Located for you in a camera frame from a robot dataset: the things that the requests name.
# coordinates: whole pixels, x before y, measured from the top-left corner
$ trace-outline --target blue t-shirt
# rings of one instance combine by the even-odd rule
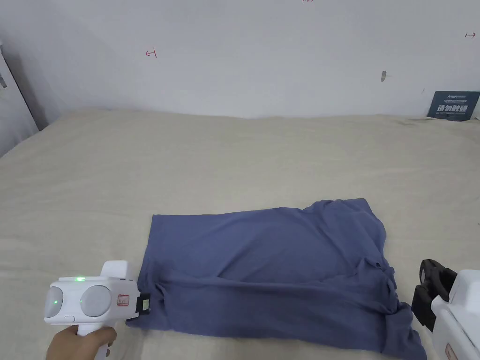
[[[306,209],[154,215],[139,274],[151,313],[129,326],[300,339],[427,359],[364,199]]]

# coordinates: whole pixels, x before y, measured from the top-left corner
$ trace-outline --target bed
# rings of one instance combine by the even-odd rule
[[[387,231],[398,295],[425,258],[480,269],[480,122],[388,116],[236,118],[74,113],[0,158],[0,348],[42,358],[59,276],[105,260],[138,271],[152,214],[217,214],[368,200]],[[414,319],[429,359],[428,335]],[[383,359],[300,341],[221,339],[117,326],[109,359]]]

